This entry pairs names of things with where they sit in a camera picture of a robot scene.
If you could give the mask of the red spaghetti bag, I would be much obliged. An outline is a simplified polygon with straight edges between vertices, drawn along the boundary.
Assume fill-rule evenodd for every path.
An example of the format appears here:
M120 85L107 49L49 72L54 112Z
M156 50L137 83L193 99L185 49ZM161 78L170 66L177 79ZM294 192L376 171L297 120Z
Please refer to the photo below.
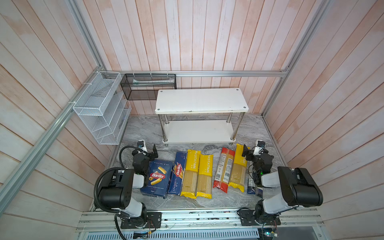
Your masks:
M224 193L228 192L234 159L235 151L230 150L228 148L222 148L217 171L215 174L213 188L220 189Z

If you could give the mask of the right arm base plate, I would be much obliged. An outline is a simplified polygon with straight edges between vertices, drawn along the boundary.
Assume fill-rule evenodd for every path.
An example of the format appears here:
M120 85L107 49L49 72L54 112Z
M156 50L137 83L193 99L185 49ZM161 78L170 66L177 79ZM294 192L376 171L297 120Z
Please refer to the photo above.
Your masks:
M259 212L257 210L241 208L237 210L237 215L240 218L242 226L281 225L279 215L269 215L264 213L263 211Z

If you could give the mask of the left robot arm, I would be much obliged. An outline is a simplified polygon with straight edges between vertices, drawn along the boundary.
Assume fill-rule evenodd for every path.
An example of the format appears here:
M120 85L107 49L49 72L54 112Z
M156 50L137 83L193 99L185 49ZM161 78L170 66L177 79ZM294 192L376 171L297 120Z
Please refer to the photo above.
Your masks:
M133 168L125 167L122 153L132 149ZM105 170L97 178L94 186L94 205L104 212L113 213L123 222L131 223L137 228L147 224L148 215L144 203L132 197L133 189L141 189L149 183L150 162L158 158L156 146L148 152L145 142L138 142L137 146L124 146L119 152L120 167Z

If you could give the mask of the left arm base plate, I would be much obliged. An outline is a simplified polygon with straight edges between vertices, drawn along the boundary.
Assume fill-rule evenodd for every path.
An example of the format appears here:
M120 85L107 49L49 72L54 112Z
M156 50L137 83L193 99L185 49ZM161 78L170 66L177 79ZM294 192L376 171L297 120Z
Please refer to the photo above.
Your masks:
M123 220L121 223L121 229L143 230L151 229L156 230L161 227L162 213L161 212L148 212L147 215L138 218L130 218Z

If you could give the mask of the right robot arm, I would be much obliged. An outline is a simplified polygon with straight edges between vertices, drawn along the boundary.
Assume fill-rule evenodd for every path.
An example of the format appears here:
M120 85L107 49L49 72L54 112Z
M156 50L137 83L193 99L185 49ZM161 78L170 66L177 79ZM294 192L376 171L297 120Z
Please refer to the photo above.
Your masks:
M242 157L250 161L251 179L257 187L279 188L280 192L269 198L258 201L254 218L259 225L274 221L281 213L297 207L318 207L323 204L323 194L305 168L278 167L271 172L274 156L265 148L265 142L248 149L243 145Z

